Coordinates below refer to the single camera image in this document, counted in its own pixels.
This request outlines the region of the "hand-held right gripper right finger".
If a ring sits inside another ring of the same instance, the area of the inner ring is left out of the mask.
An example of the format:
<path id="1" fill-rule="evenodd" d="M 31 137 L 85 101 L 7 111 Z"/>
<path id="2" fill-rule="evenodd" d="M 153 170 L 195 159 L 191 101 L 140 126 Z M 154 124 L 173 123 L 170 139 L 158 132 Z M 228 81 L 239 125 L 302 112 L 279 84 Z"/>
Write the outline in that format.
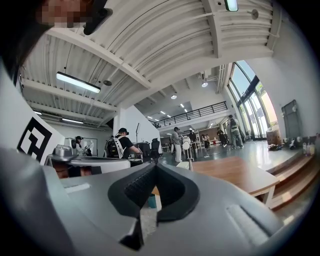
<path id="1" fill-rule="evenodd" d="M 272 256 L 283 222 L 264 203 L 230 182 L 166 165 L 192 180 L 199 201 L 185 218 L 159 223 L 144 256 Z"/>

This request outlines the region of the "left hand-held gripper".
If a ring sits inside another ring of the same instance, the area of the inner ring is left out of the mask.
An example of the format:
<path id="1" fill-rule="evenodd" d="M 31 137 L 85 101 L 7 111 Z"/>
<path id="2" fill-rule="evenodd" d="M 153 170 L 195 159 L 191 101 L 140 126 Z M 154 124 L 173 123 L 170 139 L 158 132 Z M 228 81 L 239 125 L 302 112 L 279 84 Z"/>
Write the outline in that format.
<path id="1" fill-rule="evenodd" d="M 72 165 L 65 137 L 36 114 L 0 65 L 0 164 L 36 160 L 41 165 Z"/>

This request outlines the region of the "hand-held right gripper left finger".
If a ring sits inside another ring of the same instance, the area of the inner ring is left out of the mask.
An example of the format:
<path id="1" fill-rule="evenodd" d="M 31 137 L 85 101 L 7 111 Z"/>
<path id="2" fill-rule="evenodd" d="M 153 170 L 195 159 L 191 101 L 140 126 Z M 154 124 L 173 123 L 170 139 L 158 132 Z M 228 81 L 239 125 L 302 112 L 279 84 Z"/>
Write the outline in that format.
<path id="1" fill-rule="evenodd" d="M 143 240 L 140 207 L 126 191 L 146 201 L 155 186 L 155 164 L 59 179 L 43 168 L 52 224 L 50 250 L 58 256 L 155 256 L 157 235 Z"/>

